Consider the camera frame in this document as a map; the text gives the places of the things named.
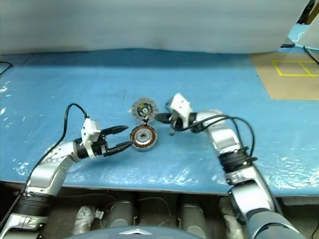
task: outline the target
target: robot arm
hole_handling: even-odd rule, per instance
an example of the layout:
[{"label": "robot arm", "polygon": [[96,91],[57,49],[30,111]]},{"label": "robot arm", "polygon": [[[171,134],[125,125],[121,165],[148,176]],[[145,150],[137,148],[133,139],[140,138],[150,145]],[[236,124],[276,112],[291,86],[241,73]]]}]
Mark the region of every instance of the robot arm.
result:
[{"label": "robot arm", "polygon": [[109,156],[131,146],[132,142],[123,142],[109,148],[106,142],[107,135],[127,128],[121,125],[101,130],[97,121],[85,118],[81,138],[60,143],[34,168],[20,200],[2,228],[0,239],[42,238],[37,230],[47,222],[54,196],[60,191],[68,169],[83,158]]},{"label": "robot arm", "polygon": [[158,114],[156,119],[170,123],[173,131],[191,129],[208,134],[216,156],[225,172],[233,208],[239,221],[247,224],[248,238],[304,238],[282,215],[275,198],[236,133],[225,124],[230,119],[220,111],[193,113],[190,103],[176,94],[167,108],[171,113]]}]

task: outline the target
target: circular metal part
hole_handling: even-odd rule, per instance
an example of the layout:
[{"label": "circular metal part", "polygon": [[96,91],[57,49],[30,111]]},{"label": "circular metal part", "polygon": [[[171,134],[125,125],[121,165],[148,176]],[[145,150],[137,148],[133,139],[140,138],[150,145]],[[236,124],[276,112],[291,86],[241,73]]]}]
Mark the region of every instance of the circular metal part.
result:
[{"label": "circular metal part", "polygon": [[158,139],[158,133],[150,125],[139,125],[135,127],[130,134],[130,141],[133,141],[133,147],[138,151],[148,151],[152,149]]},{"label": "circular metal part", "polygon": [[139,122],[144,122],[146,118],[152,122],[158,112],[158,107],[150,98],[140,98],[132,105],[133,117]]}]

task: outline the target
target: blue table surface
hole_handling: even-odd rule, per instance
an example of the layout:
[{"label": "blue table surface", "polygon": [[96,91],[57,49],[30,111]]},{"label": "blue table surface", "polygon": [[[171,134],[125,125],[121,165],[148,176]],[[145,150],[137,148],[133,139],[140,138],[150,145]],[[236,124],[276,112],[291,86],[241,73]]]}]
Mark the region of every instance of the blue table surface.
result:
[{"label": "blue table surface", "polygon": [[[305,26],[296,25],[296,39]],[[281,52],[303,52],[301,48]],[[142,49],[7,55],[14,68],[1,78],[0,180],[23,182],[44,151],[62,134],[71,102],[80,104],[102,128],[138,123],[128,113],[140,97],[166,100],[182,93],[194,111],[219,109],[243,117],[255,130],[257,164],[274,194],[319,194],[319,102],[278,101],[268,96],[249,55]],[[65,140],[80,137],[81,113],[70,111]],[[159,133],[148,152],[130,148],[112,157],[73,165],[67,186],[224,194],[229,186],[204,133]],[[250,135],[241,126],[244,141]],[[128,140],[130,130],[108,137]]]}]

